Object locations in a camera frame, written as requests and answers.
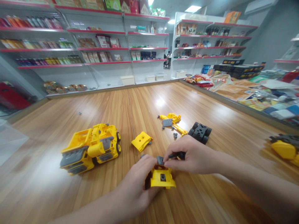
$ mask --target toy screwdriver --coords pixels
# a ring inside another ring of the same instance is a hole
[[[185,160],[186,153],[185,152],[177,152],[168,156],[169,159],[174,159],[179,157],[181,160]]]

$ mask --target air conditioner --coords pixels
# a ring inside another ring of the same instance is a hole
[[[256,0],[248,4],[245,15],[276,5],[278,0]]]

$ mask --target ceiling light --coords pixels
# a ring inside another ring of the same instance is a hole
[[[201,9],[200,6],[190,6],[189,8],[187,8],[187,9],[185,10],[185,12],[195,13],[195,12],[197,12],[199,9]]]
[[[149,6],[153,4],[154,0],[149,0]]]
[[[175,20],[169,20],[168,23],[169,24],[175,24]]]

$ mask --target yellow toy dump truck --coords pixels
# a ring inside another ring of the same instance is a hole
[[[121,135],[114,125],[97,124],[93,129],[76,132],[66,149],[61,150],[60,168],[70,175],[88,171],[94,161],[104,163],[121,153]]]

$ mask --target white storage box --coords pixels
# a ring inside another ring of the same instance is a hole
[[[164,76],[166,76],[167,74],[165,72],[158,72],[156,74],[156,81],[161,81],[164,80]]]
[[[124,86],[134,85],[134,76],[121,76],[121,80]]]
[[[147,76],[146,81],[147,82],[154,82],[155,81],[155,76]]]
[[[186,77],[186,74],[187,74],[186,71],[184,71],[184,70],[179,70],[179,71],[177,71],[176,77],[177,77],[177,78],[184,78],[184,77]]]

